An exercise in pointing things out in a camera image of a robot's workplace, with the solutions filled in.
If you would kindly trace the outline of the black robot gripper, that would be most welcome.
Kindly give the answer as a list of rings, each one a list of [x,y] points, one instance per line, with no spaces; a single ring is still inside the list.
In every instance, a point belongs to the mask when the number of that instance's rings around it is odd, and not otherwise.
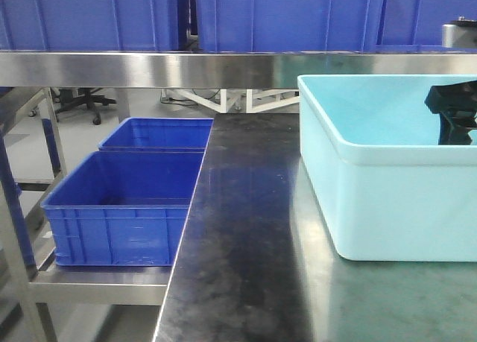
[[[439,145],[471,145],[476,130],[476,81],[435,85],[425,104],[440,118]]]

